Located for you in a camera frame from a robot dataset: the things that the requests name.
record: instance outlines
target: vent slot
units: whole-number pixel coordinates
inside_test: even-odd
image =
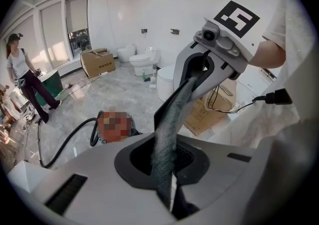
[[[78,194],[87,177],[81,175],[72,175],[62,187],[45,204],[52,211],[63,215],[72,200]]]
[[[232,159],[237,159],[237,160],[240,160],[240,161],[243,161],[243,162],[249,162],[251,160],[251,157],[249,156],[245,156],[245,155],[241,155],[241,154],[237,154],[237,153],[229,153],[227,155],[228,158],[232,158]]]

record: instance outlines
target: black pants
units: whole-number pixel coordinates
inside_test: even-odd
[[[59,106],[60,101],[54,99],[54,97],[45,88],[42,82],[34,76],[31,70],[29,70],[24,76],[22,76],[21,79],[22,78],[25,79],[25,86],[21,88],[23,95],[31,102],[31,104],[33,104],[42,120],[47,123],[47,121],[49,120],[49,115],[42,109],[42,107],[36,100],[33,88],[35,88],[36,91],[38,91],[38,93],[48,103],[48,105],[54,109]]]

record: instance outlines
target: cap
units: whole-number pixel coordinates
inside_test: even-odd
[[[13,33],[9,36],[8,43],[11,43],[12,41],[15,41],[15,40],[20,40],[20,37],[17,34]]]

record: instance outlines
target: white wall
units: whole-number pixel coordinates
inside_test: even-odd
[[[92,49],[108,48],[114,56],[117,56],[117,48],[123,48],[133,41],[134,17],[131,15],[131,2],[131,0],[89,0],[88,19]]]
[[[173,64],[178,53],[193,40],[204,25],[204,17],[213,19],[230,0],[133,0],[136,15],[134,35],[138,52],[146,46],[161,49],[160,67]],[[233,0],[260,17],[256,36],[267,27],[278,0]],[[141,28],[147,28],[146,37]],[[171,34],[171,28],[180,30]]]
[[[136,33],[133,0],[108,0],[108,5],[117,47],[120,49],[134,43]]]

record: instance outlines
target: person's arm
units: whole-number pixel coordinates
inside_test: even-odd
[[[31,69],[31,71],[35,73],[35,68],[34,68],[34,66],[32,65],[32,63],[30,62],[27,53],[25,54],[25,62],[26,62],[26,64],[28,65],[28,67]]]
[[[14,84],[15,82],[15,75],[14,75],[14,72],[13,72],[13,65],[12,65],[12,60],[11,60],[11,57],[8,57],[7,61],[6,61],[6,69],[8,71],[8,75],[9,75],[9,79],[10,79],[10,82],[12,82]]]
[[[250,65],[260,68],[278,68],[286,61],[286,0],[279,0],[274,15],[263,34]]]
[[[14,84],[15,80],[13,78],[13,69],[12,68],[6,68],[6,69],[8,71],[10,82],[12,82]]]
[[[260,68],[278,68],[286,61],[286,52],[271,40],[260,42],[249,64]]]

